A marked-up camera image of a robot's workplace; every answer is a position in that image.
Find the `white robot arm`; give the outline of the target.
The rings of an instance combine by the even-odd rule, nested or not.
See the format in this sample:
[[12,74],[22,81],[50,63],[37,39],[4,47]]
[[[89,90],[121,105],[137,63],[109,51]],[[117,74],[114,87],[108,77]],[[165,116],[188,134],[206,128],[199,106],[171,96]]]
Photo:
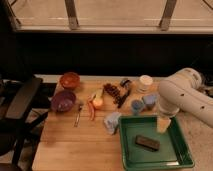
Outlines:
[[213,128],[213,98],[198,91],[201,74],[193,68],[183,68],[164,78],[157,87],[157,131],[165,133],[171,119],[180,110],[193,114]]

